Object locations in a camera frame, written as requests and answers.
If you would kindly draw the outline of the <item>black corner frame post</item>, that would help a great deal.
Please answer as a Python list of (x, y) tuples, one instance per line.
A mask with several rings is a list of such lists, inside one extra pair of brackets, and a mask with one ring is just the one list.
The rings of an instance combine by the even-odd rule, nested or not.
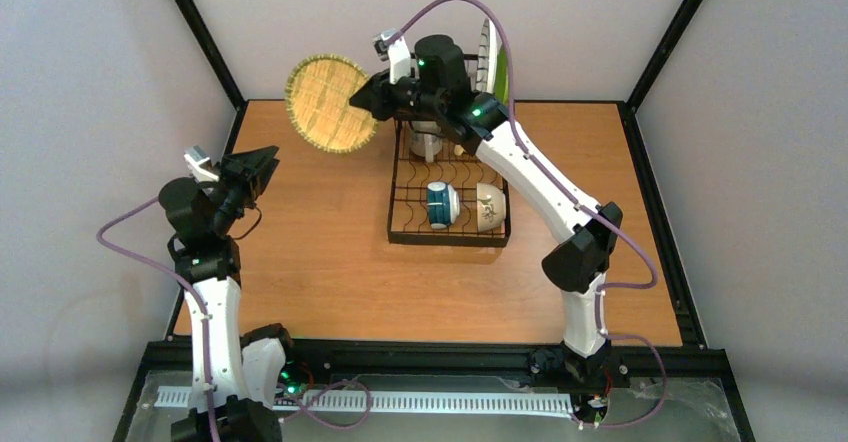
[(173, 0), (184, 21), (199, 45), (223, 92), (236, 111), (242, 110), (247, 102), (230, 71), (223, 54), (214, 40), (194, 0)]
[(638, 78), (626, 105), (636, 114), (704, 0), (682, 0)]

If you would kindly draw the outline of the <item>black front frame rail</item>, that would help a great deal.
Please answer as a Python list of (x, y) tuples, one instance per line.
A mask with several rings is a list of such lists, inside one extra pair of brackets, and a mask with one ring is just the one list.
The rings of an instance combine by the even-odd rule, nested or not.
[(496, 376), (530, 386), (589, 392), (632, 377), (721, 378), (722, 350), (694, 346), (615, 346), (591, 362), (557, 344), (462, 344), (299, 339), (285, 351), (288, 370), (307, 369), (317, 383), (354, 375)]

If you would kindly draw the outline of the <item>woven bamboo tray green rim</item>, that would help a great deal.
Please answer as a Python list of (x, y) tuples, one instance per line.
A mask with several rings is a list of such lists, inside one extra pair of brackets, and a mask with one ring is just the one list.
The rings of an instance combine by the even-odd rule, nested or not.
[(285, 85), (289, 120), (314, 147), (347, 154), (375, 136), (378, 121), (349, 99), (369, 77), (357, 63), (338, 54), (315, 54), (300, 61)]

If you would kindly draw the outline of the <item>white blue striped plate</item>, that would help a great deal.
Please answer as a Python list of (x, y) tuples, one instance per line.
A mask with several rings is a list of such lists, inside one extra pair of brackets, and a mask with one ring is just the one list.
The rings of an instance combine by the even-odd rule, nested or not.
[(475, 72), (475, 87), (478, 91), (495, 93), (499, 49), (497, 30), (492, 20), (486, 18), (481, 29)]

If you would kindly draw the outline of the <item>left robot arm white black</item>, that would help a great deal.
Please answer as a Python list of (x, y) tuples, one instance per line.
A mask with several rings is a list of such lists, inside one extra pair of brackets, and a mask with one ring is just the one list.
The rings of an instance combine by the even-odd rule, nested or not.
[(279, 161), (275, 146), (223, 156), (212, 163), (199, 147), (184, 154), (190, 170), (159, 191), (174, 235), (168, 251), (185, 282), (191, 321), (193, 381), (187, 416), (173, 441), (280, 441), (273, 409), (292, 342), (280, 324), (239, 331), (239, 247), (230, 230), (257, 207)]

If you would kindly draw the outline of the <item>cream bowl floral pattern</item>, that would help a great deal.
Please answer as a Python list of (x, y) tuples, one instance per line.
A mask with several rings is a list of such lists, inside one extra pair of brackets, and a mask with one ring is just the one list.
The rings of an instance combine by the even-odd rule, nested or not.
[(499, 229), (507, 216), (507, 202), (504, 192), (487, 183), (476, 184), (476, 220), (480, 233)]

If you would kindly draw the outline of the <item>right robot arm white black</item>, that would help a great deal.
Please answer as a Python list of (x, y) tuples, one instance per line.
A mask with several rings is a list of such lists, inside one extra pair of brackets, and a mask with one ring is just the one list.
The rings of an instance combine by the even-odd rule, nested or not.
[(540, 215), (556, 247), (543, 259), (546, 277), (562, 294), (566, 317), (560, 370), (586, 382), (602, 371), (611, 344), (605, 337), (602, 284), (615, 247), (622, 211), (600, 205), (530, 141), (494, 93), (495, 72), (473, 82), (466, 55), (447, 35), (430, 35), (408, 47), (396, 30), (373, 40), (387, 69), (349, 99), (384, 121), (435, 123), (442, 136), (494, 169)]

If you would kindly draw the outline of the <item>black corner frame post right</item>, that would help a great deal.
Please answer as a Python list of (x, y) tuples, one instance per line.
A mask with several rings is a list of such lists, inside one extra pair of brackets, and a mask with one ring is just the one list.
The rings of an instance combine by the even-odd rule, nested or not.
[(636, 114), (704, 0), (682, 0), (638, 78), (626, 105)]

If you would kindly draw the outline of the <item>black corner frame post left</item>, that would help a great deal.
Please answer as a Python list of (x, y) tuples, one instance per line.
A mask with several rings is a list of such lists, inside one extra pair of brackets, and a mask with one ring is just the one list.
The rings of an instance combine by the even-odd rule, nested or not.
[(199, 45), (223, 92), (236, 111), (242, 110), (247, 102), (230, 71), (223, 54), (214, 40), (194, 0), (173, 0), (184, 21)]

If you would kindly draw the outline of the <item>white mug coral pattern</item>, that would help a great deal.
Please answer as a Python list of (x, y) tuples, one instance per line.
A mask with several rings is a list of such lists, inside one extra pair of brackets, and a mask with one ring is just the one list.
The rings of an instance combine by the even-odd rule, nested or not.
[(422, 157), (426, 163), (434, 163), (443, 146), (438, 124), (433, 121), (412, 121), (410, 128), (410, 151)]

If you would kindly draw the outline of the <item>white bowl dark outside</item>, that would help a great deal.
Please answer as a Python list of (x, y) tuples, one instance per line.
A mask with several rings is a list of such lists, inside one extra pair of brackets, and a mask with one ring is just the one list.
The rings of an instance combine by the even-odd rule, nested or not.
[(460, 213), (460, 199), (449, 183), (434, 181), (427, 184), (426, 207), (430, 227), (444, 230), (453, 225)]

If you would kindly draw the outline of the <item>green plate woven rim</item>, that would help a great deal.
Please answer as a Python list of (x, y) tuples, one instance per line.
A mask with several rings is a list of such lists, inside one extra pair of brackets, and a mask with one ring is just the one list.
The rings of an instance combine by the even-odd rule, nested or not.
[(494, 78), (494, 86), (493, 86), (493, 94), (495, 97), (504, 105), (509, 105), (509, 70), (508, 70), (508, 56), (503, 46), (499, 48), (497, 59), (496, 59), (496, 68), (495, 68), (495, 78)]

